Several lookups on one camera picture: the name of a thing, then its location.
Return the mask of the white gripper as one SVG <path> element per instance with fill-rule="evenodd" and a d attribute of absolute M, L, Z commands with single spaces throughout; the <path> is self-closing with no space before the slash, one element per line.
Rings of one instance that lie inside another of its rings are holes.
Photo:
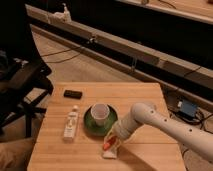
<path fill-rule="evenodd" d="M 116 135 L 118 138 L 115 139 L 112 148 L 118 149 L 121 146 L 122 141 L 129 139 L 136 129 L 137 123 L 134 120 L 122 118 L 115 122 L 113 125 L 113 131 L 110 130 L 104 137 L 104 143 Z"/>

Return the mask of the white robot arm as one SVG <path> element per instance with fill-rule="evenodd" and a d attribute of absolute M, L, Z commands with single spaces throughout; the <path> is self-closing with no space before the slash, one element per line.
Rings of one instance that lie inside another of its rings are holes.
<path fill-rule="evenodd" d="M 159 129 L 213 164 L 213 134 L 160 114 L 152 103 L 135 103 L 104 138 L 103 150 L 117 149 L 143 125 Z"/>

